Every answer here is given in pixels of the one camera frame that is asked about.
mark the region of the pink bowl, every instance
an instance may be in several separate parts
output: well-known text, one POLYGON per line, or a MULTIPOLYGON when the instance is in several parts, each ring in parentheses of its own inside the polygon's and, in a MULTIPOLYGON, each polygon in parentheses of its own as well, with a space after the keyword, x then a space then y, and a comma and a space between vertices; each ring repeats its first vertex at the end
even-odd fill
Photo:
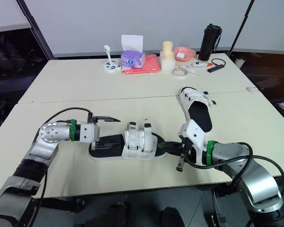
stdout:
POLYGON ((192 57, 195 56, 195 53, 196 53, 193 49, 190 49, 190 48, 184 47, 184 46, 178 46, 177 48, 173 49, 172 51, 175 54, 175 59, 177 59, 179 61, 189 61, 190 59, 192 59, 192 57), (178 58, 177 57, 178 52, 185 54, 185 58, 178 58))

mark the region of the purple tissue box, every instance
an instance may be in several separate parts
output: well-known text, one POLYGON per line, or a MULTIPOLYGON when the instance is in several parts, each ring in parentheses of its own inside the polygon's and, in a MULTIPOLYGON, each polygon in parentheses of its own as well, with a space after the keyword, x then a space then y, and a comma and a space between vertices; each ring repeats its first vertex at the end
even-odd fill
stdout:
POLYGON ((141 69, 145 63, 145 53, 137 51, 123 51, 121 54, 121 64, 130 68, 141 69))

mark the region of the black pole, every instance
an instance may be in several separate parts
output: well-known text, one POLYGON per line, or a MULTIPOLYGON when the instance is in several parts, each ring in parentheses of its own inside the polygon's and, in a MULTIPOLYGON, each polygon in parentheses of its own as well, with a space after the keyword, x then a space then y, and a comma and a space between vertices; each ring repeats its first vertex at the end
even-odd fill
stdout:
POLYGON ((230 49, 229 52, 228 52, 228 57, 231 56, 232 50, 233 50, 233 48, 234 48, 234 46, 235 46, 235 44, 236 44, 236 42, 237 42, 237 40, 238 40, 239 35, 241 34, 241 31, 242 31, 242 29, 243 29, 243 27, 244 27, 244 25, 245 25, 245 22, 247 21, 249 11, 250 11, 252 5, 254 4, 254 1, 255 1, 255 0, 251 0, 250 3, 249 3, 249 6, 248 6, 248 8, 247 8, 247 10, 246 10, 246 13, 245 13, 245 15, 244 15, 244 19, 243 19, 243 22, 242 22, 242 24, 241 24, 241 27, 240 27, 240 29, 239 29, 237 35, 236 35, 235 40, 234 40, 233 43, 232 43, 231 49, 230 49))
POLYGON ((16 0, 20 9, 22 10, 22 13, 24 14, 24 16, 27 18, 27 20, 29 21, 31 27, 31 31, 36 39, 36 41, 38 42, 39 46, 41 47, 41 50, 43 51, 44 55, 46 56, 46 58, 48 60, 53 60, 56 59, 53 56, 53 53, 51 51, 51 49, 49 48, 46 40, 44 39, 34 17, 31 15, 26 3, 24 2, 24 0, 16 0))

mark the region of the white wall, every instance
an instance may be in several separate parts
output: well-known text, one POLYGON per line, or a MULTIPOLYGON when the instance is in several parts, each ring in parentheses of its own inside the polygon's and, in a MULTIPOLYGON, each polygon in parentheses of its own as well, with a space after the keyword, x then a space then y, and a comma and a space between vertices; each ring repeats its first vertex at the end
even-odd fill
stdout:
POLYGON ((255 0, 234 50, 284 53, 284 0, 255 0))
POLYGON ((15 0, 0 0, 0 32, 29 27, 15 0))
POLYGON ((25 0, 55 57, 120 53, 121 34, 144 35, 144 50, 162 42, 199 49, 209 23, 230 49, 249 0, 25 0))

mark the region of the black thermos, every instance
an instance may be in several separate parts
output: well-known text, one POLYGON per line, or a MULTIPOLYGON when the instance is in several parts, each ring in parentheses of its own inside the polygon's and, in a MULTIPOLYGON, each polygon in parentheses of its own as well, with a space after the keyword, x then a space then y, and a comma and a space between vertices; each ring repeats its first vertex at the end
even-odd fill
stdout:
POLYGON ((217 25, 209 24, 204 30, 204 37, 199 53, 199 60, 200 61, 208 61, 213 49, 215 48, 215 43, 217 39, 220 40, 220 35, 222 33, 222 28, 217 25))

